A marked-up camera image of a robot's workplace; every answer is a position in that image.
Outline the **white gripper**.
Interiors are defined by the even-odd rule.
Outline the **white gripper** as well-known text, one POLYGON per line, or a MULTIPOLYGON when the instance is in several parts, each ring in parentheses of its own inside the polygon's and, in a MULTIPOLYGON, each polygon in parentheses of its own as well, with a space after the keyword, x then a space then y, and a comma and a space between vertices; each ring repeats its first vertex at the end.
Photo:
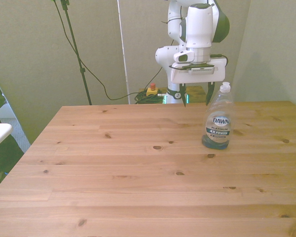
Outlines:
POLYGON ((186 106, 186 83, 208 82, 206 106, 212 98, 215 82, 225 79, 225 58, 212 58, 209 62, 201 65, 191 63, 174 63, 170 68, 171 83, 179 84, 181 99, 186 106))

